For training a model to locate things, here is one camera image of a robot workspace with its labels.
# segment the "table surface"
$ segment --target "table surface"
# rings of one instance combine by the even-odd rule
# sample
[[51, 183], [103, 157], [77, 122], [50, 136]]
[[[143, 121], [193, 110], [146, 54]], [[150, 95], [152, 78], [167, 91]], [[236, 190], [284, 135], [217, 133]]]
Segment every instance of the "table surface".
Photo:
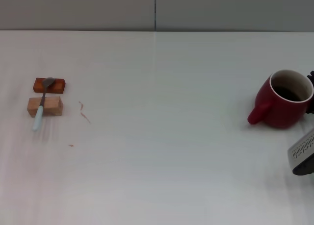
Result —
[[[0, 224], [312, 225], [287, 150], [314, 117], [246, 119], [272, 72], [313, 64], [314, 33], [1, 31]], [[32, 132], [48, 76], [63, 115]]]

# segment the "orange wooden block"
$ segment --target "orange wooden block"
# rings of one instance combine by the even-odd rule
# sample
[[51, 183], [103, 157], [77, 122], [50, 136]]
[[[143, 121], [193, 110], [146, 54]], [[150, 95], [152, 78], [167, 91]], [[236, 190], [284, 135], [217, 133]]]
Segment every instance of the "orange wooden block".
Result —
[[[36, 78], [33, 90], [35, 93], [43, 93], [44, 92], [44, 86], [43, 86], [43, 80], [45, 78]], [[55, 79], [54, 83], [47, 88], [47, 93], [50, 94], [63, 94], [65, 87], [65, 80], [64, 79]]]
[[[35, 117], [41, 98], [30, 98], [27, 110], [31, 117]], [[60, 97], [46, 97], [43, 116], [61, 116], [63, 103]]]

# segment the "spoon handle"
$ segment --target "spoon handle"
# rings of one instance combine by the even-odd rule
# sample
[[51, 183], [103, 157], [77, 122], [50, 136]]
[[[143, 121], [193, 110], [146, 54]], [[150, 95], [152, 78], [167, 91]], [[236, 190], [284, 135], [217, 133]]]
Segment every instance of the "spoon handle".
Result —
[[34, 122], [34, 125], [33, 125], [33, 131], [37, 131], [40, 129], [41, 127], [41, 122], [42, 122], [42, 119], [43, 119], [43, 111], [44, 111], [44, 107], [43, 106], [39, 106], [38, 107], [38, 110], [36, 112], [36, 116], [35, 116], [35, 122]]

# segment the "red mug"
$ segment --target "red mug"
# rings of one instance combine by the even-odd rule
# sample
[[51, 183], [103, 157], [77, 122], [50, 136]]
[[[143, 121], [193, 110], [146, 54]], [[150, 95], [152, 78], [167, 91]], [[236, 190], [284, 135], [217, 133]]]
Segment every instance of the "red mug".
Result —
[[309, 109], [314, 87], [302, 74], [281, 70], [273, 73], [263, 84], [248, 117], [252, 125], [260, 121], [276, 128], [288, 128]]

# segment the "stain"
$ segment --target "stain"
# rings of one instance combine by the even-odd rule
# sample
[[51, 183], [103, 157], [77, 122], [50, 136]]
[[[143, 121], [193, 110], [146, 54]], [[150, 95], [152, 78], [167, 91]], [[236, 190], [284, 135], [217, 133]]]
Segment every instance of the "stain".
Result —
[[80, 103], [80, 110], [82, 110], [82, 109], [83, 109], [83, 107], [84, 107], [84, 104], [83, 104], [83, 103], [81, 103], [80, 101], [79, 101], [79, 103]]
[[87, 119], [87, 121], [90, 123], [89, 119], [83, 114], [83, 113], [80, 113], [85, 119]]

